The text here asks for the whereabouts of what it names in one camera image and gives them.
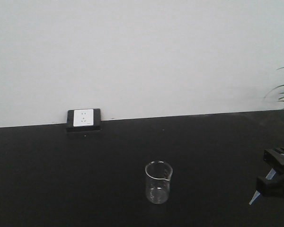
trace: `white wall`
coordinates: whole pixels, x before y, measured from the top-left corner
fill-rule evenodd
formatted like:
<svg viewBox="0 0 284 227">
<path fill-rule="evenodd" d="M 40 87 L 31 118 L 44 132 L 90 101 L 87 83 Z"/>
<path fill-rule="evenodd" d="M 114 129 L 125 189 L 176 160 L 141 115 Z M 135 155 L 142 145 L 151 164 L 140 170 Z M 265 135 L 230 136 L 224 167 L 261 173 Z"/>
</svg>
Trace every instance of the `white wall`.
<svg viewBox="0 0 284 227">
<path fill-rule="evenodd" d="M 0 127 L 280 108 L 284 0 L 0 0 Z"/>
</svg>

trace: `black table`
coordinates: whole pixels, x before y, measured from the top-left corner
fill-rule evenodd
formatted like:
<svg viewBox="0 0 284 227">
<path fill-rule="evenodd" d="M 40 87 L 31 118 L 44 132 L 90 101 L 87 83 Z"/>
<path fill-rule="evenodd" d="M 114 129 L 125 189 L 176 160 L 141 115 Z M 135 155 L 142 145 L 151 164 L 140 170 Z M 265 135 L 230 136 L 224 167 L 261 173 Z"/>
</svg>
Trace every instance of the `black table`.
<svg viewBox="0 0 284 227">
<path fill-rule="evenodd" d="M 0 227 L 284 227 L 284 199 L 259 197 L 263 150 L 284 147 L 284 110 L 0 128 Z M 145 198 L 144 167 L 171 164 L 169 200 Z"/>
</svg>

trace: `glass beaker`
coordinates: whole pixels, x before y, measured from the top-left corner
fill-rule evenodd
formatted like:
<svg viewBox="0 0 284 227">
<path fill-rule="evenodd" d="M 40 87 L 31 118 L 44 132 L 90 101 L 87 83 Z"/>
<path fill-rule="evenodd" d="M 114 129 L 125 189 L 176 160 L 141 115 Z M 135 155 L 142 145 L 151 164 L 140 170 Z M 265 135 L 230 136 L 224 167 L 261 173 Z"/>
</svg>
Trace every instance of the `glass beaker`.
<svg viewBox="0 0 284 227">
<path fill-rule="evenodd" d="M 152 203 L 161 204 L 169 198 L 172 167 L 163 161 L 150 162 L 145 167 L 146 198 Z"/>
</svg>

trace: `outlet faceplate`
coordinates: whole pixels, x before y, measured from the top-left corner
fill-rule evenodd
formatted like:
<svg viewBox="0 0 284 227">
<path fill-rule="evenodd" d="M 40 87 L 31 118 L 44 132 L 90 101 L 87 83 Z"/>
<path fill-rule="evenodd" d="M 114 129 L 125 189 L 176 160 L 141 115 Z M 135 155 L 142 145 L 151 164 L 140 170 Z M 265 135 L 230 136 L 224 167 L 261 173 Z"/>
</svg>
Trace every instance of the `outlet faceplate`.
<svg viewBox="0 0 284 227">
<path fill-rule="evenodd" d="M 74 110 L 73 126 L 92 126 L 94 125 L 94 110 Z"/>
</svg>

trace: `electrical outlet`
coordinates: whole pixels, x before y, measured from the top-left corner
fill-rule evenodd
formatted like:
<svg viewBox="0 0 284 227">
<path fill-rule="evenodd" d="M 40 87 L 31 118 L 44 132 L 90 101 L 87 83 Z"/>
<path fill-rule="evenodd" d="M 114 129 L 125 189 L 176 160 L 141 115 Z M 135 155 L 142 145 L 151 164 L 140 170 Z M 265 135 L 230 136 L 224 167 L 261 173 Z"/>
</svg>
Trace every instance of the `electrical outlet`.
<svg viewBox="0 0 284 227">
<path fill-rule="evenodd" d="M 92 126 L 94 125 L 94 110 L 74 110 L 73 126 Z"/>
<path fill-rule="evenodd" d="M 69 110 L 67 112 L 67 132 L 88 132 L 100 130 L 100 109 Z"/>
</svg>

